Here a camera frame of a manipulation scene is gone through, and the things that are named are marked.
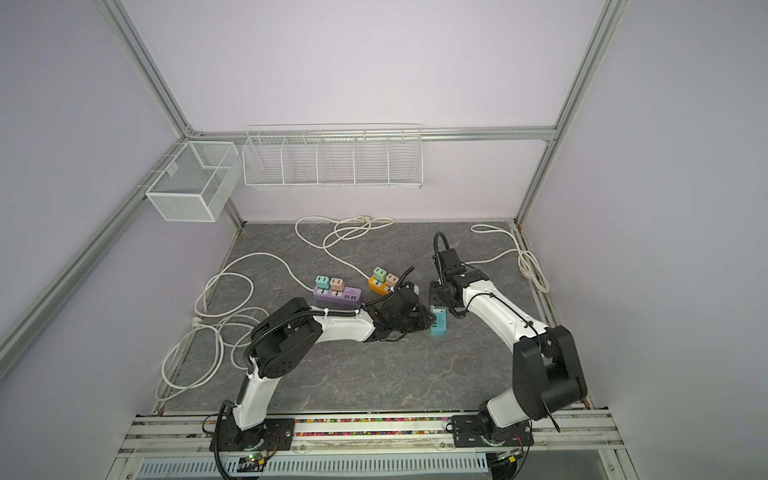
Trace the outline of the teal power strip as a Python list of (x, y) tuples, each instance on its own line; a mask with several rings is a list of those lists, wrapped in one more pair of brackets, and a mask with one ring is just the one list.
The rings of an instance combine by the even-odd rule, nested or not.
[(436, 337), (444, 336), (447, 332), (447, 309), (444, 306), (431, 305), (430, 312), (434, 316), (430, 334)]

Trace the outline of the orange power strip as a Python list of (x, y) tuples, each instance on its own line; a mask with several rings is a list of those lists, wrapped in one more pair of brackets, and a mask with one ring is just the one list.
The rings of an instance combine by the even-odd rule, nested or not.
[(393, 291), (393, 287), (387, 285), (385, 282), (377, 280), (375, 277), (370, 277), (368, 280), (369, 288), (378, 295), (388, 295)]

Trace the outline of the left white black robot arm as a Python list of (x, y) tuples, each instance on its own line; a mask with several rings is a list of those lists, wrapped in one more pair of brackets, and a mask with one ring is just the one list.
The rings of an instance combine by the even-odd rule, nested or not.
[(211, 433), (212, 452), (258, 449), (271, 432), (264, 425), (280, 380), (319, 343), (397, 342), (436, 321), (417, 287), (399, 281), (384, 296), (347, 309), (311, 306), (296, 297), (262, 322), (243, 354), (246, 372), (235, 401), (222, 403)]

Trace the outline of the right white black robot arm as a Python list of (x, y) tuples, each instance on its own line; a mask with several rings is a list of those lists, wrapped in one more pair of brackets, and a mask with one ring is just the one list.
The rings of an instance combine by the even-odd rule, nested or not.
[(588, 395), (575, 340), (550, 327), (504, 296), (481, 270), (463, 262), (446, 235), (433, 237), (433, 262), (441, 300), (455, 318), (480, 318), (512, 353), (512, 384), (481, 404), (470, 431), (501, 445), (515, 429), (553, 414)]

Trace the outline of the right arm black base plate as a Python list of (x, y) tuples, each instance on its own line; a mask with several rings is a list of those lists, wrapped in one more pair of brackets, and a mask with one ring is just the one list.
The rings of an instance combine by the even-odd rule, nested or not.
[(490, 416), (480, 412), (474, 415), (454, 415), (446, 424), (446, 431), (459, 448), (529, 447), (534, 444), (532, 430), (527, 422), (498, 427)]

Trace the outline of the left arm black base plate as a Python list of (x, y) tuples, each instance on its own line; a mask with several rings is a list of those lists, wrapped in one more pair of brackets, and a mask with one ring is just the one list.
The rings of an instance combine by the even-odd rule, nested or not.
[(214, 444), (220, 452), (283, 451), (291, 448), (294, 418), (267, 418), (256, 427), (241, 430), (233, 418), (225, 418), (216, 426), (209, 450)]

